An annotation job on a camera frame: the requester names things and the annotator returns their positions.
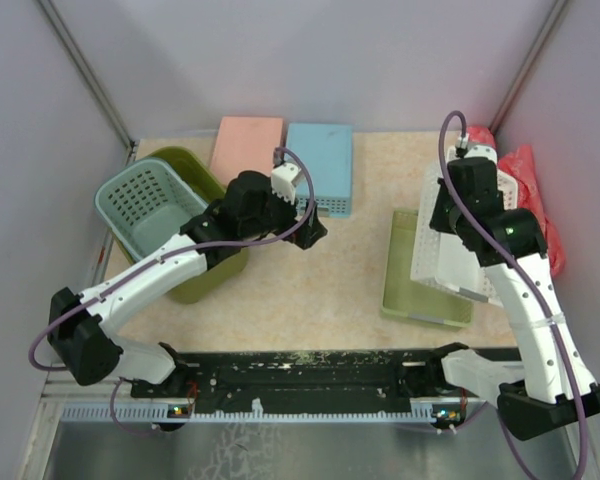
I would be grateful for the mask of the blue perforated tray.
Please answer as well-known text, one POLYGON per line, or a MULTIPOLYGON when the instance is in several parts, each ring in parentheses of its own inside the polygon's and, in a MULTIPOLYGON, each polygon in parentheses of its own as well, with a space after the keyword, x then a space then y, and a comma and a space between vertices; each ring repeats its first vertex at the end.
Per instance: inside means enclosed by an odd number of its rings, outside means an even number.
POLYGON ((353 207, 353 127, 293 122, 285 146, 308 167, 320 212, 346 218, 353 207))

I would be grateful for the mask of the pink perforated tray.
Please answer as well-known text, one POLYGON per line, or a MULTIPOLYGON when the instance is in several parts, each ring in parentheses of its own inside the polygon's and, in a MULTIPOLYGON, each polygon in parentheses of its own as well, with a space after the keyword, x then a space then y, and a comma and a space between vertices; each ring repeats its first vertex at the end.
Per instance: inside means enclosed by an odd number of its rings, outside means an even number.
POLYGON ((211 173, 223 186, 246 170, 269 175, 274 149, 282 145, 284 134, 281 117, 223 117, 209 165, 211 173))

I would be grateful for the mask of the light green perforated tray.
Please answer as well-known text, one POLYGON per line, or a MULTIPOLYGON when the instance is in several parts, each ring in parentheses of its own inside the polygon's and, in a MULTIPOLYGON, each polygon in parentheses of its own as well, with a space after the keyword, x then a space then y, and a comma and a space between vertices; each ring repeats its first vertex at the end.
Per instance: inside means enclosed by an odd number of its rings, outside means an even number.
POLYGON ((436 327, 466 328, 473 320, 473 304, 411 279, 418 215, 395 209, 390 225, 388 253, 380 310, 391 320, 416 321, 436 327))

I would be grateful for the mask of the white perforated tray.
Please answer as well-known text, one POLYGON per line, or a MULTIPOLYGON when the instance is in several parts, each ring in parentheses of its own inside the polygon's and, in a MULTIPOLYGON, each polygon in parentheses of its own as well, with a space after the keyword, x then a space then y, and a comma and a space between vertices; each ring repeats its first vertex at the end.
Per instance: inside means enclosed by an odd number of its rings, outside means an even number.
POLYGON ((410 278, 445 293, 500 307, 498 294, 476 256, 457 236, 438 233, 429 226, 441 179, 439 161, 434 160, 422 180, 410 278))

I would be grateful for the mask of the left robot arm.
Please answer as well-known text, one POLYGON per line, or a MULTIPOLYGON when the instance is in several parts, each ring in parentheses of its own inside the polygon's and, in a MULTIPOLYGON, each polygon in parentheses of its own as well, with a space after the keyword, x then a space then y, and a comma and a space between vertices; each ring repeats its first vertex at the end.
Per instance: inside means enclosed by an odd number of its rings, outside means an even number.
POLYGON ((48 342, 81 386, 110 375, 181 394, 188 373, 164 342, 145 344, 120 336, 121 328, 154 300, 184 282, 221 266, 243 249, 287 241, 303 250, 325 237, 316 204, 297 213, 296 188, 312 181, 292 163, 270 175, 244 171, 223 198, 182 225, 165 244, 129 269, 78 294, 65 288, 52 299, 48 342))

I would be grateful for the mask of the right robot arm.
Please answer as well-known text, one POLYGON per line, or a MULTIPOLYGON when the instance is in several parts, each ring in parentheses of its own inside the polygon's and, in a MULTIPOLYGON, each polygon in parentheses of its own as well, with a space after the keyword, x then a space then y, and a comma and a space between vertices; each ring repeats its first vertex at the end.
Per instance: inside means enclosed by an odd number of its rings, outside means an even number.
POLYGON ((600 414, 600 383, 572 340, 535 215, 507 209, 496 164, 485 157, 441 161, 433 230, 458 237, 495 288, 517 342, 520 372, 451 344, 426 372, 441 396, 461 387, 493 405, 510 434, 530 440, 600 414))

